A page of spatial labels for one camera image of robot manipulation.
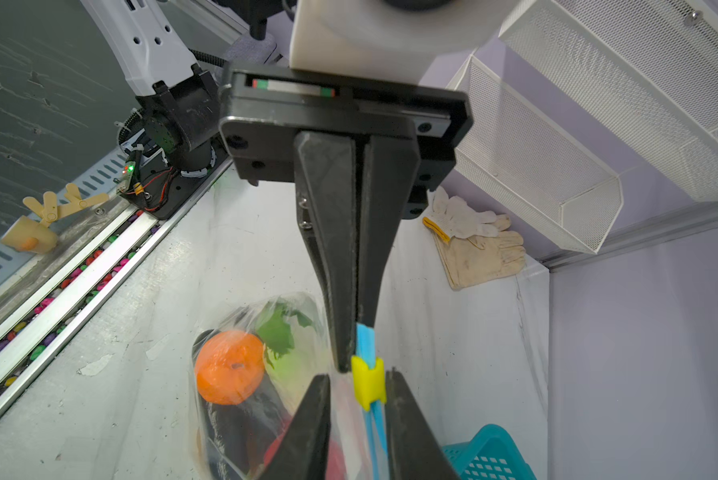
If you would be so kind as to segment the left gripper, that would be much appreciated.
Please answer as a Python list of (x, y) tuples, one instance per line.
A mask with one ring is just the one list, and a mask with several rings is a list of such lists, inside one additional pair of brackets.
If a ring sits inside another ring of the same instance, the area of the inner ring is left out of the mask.
[(372, 328), (401, 219), (424, 212), (473, 125), (468, 97), (240, 61), (224, 67), (219, 97), (219, 133), (239, 177), (291, 183), (295, 173), (301, 235), (323, 292), (334, 363), (346, 373), (356, 330), (351, 138), (376, 135), (362, 154), (357, 263), (357, 322)]

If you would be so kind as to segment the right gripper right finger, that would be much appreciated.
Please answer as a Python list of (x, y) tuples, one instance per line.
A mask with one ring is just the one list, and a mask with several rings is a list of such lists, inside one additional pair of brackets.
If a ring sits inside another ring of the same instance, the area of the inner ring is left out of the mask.
[(391, 479), (458, 479), (401, 372), (386, 373), (385, 405)]

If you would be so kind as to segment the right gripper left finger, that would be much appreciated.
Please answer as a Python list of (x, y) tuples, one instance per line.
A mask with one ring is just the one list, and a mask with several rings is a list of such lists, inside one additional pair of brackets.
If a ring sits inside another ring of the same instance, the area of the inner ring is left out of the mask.
[(313, 377), (276, 453), (259, 479), (325, 479), (330, 433), (330, 378), (319, 374)]

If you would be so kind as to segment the clear zip top bag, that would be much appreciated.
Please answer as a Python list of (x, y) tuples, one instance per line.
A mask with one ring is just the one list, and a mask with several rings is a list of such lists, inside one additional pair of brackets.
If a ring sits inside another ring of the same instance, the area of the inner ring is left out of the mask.
[(315, 298), (291, 292), (239, 305), (193, 341), (190, 388), (195, 459), (207, 479), (257, 479), (273, 460), (314, 376), (331, 381), (329, 479), (384, 479), (350, 375), (334, 367)]

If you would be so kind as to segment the orange toy fruit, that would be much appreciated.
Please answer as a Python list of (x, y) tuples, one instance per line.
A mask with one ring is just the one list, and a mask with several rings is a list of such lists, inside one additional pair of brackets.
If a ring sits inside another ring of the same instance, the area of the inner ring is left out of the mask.
[(228, 330), (211, 336), (194, 364), (196, 387), (207, 402), (239, 405), (265, 375), (264, 344), (254, 334)]

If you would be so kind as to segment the white toy radish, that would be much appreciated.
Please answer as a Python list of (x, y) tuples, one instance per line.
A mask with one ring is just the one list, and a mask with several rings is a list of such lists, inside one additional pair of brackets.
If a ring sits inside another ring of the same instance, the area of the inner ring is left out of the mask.
[(284, 403), (298, 405), (312, 380), (329, 367), (322, 328), (292, 302), (269, 301), (255, 334), (264, 344), (266, 373)]

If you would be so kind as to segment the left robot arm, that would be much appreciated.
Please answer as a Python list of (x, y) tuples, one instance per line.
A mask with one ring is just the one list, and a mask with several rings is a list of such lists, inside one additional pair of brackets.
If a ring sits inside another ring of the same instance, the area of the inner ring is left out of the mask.
[(88, 1), (145, 110), (148, 134), (183, 171), (223, 142), (242, 179), (291, 182), (325, 298), (336, 367), (375, 323), (399, 223), (418, 217), (473, 123), (465, 93), (419, 85), (432, 58), (389, 39), (445, 2), (300, 1), (288, 67), (203, 70), (154, 1)]

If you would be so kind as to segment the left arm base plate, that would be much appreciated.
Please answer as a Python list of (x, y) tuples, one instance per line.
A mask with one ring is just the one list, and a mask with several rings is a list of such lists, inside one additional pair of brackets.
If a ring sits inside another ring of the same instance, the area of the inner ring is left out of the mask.
[(211, 165), (199, 172), (183, 172), (169, 166), (161, 150), (147, 157), (143, 147), (130, 150), (122, 169), (117, 193), (139, 210), (159, 220), (170, 219), (200, 187), (209, 183), (228, 155), (213, 144), (195, 153), (209, 153)]

